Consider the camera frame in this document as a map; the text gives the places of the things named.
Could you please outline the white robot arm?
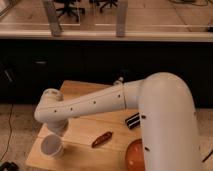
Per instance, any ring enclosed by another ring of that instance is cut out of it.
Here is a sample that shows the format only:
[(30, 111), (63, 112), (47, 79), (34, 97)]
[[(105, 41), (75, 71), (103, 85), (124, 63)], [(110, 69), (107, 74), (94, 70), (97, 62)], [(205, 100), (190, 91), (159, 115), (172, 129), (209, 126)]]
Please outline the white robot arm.
[(158, 72), (65, 100), (60, 91), (43, 92), (35, 119), (61, 136), (68, 120), (136, 108), (142, 130), (144, 164), (138, 171), (202, 171), (194, 100), (177, 75)]

